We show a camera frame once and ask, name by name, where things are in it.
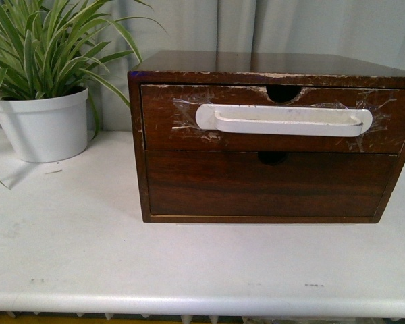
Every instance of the drawer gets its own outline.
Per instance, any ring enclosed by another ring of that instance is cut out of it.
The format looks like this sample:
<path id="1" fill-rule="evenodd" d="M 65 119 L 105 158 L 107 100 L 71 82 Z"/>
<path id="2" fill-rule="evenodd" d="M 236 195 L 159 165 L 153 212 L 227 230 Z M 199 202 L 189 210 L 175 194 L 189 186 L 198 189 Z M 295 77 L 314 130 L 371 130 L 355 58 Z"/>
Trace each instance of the drawer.
<path id="1" fill-rule="evenodd" d="M 396 155 L 147 151 L 151 221 L 371 222 Z"/>
<path id="2" fill-rule="evenodd" d="M 140 91 L 147 150 L 399 153 L 405 141 L 405 90 L 143 84 Z M 357 137 L 203 131 L 195 114 L 204 103 L 367 109 L 373 123 Z"/>

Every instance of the white table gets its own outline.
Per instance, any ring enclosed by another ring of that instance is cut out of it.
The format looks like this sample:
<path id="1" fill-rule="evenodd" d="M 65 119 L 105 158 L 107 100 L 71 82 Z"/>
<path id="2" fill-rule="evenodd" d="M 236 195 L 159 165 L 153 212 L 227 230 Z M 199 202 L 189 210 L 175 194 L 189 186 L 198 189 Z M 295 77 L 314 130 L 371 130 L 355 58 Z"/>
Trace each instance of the white table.
<path id="1" fill-rule="evenodd" d="M 405 317 L 405 167 L 376 225 L 143 223 L 129 132 L 0 176 L 0 311 Z"/>

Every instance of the scratch mark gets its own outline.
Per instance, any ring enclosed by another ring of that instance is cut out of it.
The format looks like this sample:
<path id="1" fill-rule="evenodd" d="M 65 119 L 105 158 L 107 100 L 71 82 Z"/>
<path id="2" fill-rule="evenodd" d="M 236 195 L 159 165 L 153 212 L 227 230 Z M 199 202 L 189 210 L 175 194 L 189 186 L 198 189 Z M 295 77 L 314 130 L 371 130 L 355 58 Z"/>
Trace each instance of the scratch mark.
<path id="1" fill-rule="evenodd" d="M 306 287 L 324 287 L 324 285 L 317 285 L 315 283 L 306 283 L 305 284 Z"/>
<path id="2" fill-rule="evenodd" d="M 53 174 L 53 173 L 59 173 L 59 172 L 63 172 L 63 170 L 57 170 L 57 171 L 47 172 L 46 174 Z"/>

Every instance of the spider plant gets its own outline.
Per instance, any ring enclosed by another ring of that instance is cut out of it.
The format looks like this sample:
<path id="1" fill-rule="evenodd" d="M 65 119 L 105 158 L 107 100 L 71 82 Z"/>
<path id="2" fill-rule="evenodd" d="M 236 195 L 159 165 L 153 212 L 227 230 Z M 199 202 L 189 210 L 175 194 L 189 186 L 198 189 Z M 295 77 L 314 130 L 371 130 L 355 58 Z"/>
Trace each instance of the spider plant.
<path id="1" fill-rule="evenodd" d="M 134 39 L 120 23 L 136 17 L 112 19 L 102 12 L 111 1 L 0 1 L 0 98 L 61 97 L 94 81 L 114 92 L 129 107 L 124 94 L 98 72 L 108 72 L 105 64 L 130 54 L 142 61 Z M 147 5 L 141 0 L 133 1 Z M 97 39 L 108 27 L 121 35 L 128 50 L 105 51 L 109 42 Z M 99 119 L 93 100 L 90 102 L 96 136 Z"/>

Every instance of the plastic handle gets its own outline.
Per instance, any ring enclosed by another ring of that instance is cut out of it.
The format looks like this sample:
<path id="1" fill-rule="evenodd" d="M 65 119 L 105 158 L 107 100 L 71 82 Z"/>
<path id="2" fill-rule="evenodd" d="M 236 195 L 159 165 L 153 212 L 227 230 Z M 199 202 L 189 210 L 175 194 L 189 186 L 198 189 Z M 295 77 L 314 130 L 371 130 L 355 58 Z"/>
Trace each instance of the plastic handle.
<path id="1" fill-rule="evenodd" d="M 372 119 L 366 109 L 204 104 L 196 111 L 202 130 L 243 134 L 355 137 Z"/>

